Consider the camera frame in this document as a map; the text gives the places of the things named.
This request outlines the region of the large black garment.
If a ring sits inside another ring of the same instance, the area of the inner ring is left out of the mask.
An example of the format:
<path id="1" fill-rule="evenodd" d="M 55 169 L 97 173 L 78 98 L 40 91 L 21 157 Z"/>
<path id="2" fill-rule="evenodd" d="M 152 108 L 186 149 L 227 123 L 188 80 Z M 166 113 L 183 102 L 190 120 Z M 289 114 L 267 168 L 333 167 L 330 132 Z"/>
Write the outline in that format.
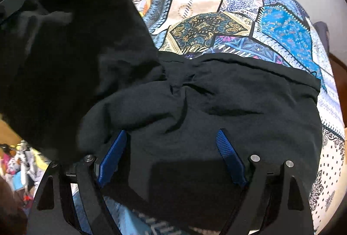
<path id="1" fill-rule="evenodd" d="M 1 115 L 51 160 L 28 233 L 122 234 L 108 203 L 168 233 L 312 234 L 321 81 L 283 5 L 217 5 L 152 32 L 132 0 L 1 0 Z M 309 66 L 289 66 L 254 37 Z"/>

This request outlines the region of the blue patchwork bedspread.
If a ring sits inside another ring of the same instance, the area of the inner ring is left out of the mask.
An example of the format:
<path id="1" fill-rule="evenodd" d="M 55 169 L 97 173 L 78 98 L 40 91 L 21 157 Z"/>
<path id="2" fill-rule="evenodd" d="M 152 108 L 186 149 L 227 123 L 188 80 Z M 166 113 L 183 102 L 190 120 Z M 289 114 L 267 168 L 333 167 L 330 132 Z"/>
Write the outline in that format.
<path id="1" fill-rule="evenodd" d="M 128 31 L 119 0 L 78 13 L 87 37 L 78 142 L 127 143 L 107 208 L 122 234 L 217 234 L 243 198 L 216 146 L 226 129 L 242 158 L 291 160 L 314 233 L 340 201 L 344 123 L 332 67 L 295 0 L 143 0 Z"/>

